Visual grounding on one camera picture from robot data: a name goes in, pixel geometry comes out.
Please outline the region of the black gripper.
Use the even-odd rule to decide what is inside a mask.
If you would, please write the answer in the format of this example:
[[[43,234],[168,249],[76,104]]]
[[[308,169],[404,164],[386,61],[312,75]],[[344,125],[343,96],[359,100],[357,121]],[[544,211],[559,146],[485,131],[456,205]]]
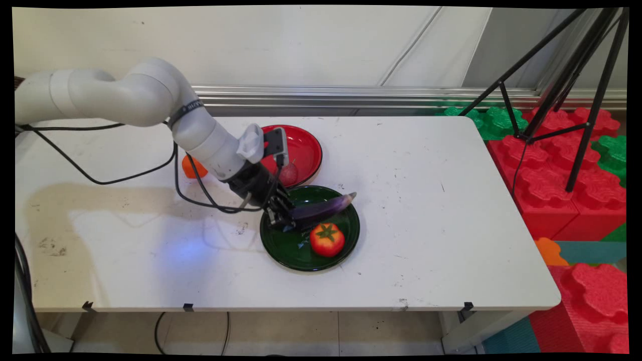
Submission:
[[[300,226],[300,222],[292,215],[295,205],[289,198],[287,189],[278,176],[270,173],[260,162],[252,164],[246,160],[239,171],[226,179],[225,183],[243,199],[250,195],[248,203],[251,206],[264,208],[272,229],[289,232]]]

